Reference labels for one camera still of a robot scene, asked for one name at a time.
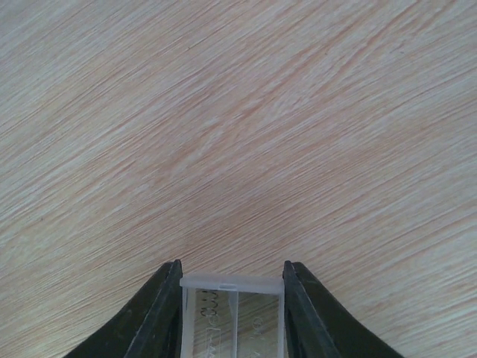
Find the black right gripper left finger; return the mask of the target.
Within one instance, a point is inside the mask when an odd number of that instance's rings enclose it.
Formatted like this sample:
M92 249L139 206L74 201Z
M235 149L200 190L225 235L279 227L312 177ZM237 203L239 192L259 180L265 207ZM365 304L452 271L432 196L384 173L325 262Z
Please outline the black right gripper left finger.
M179 260L163 263L140 290L67 357L179 357L183 276Z

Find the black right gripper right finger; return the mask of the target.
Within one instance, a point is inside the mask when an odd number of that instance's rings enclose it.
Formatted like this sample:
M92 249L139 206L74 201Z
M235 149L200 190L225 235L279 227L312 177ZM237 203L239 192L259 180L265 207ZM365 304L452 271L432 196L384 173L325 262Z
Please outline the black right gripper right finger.
M289 357L402 357L353 317L303 263L286 261L282 278Z

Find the clear plastic battery box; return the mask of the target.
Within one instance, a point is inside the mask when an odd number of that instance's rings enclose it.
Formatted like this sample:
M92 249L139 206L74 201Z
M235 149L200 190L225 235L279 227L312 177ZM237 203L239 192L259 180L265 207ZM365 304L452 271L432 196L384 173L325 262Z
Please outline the clear plastic battery box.
M285 288L279 277L188 274L181 357L284 357Z

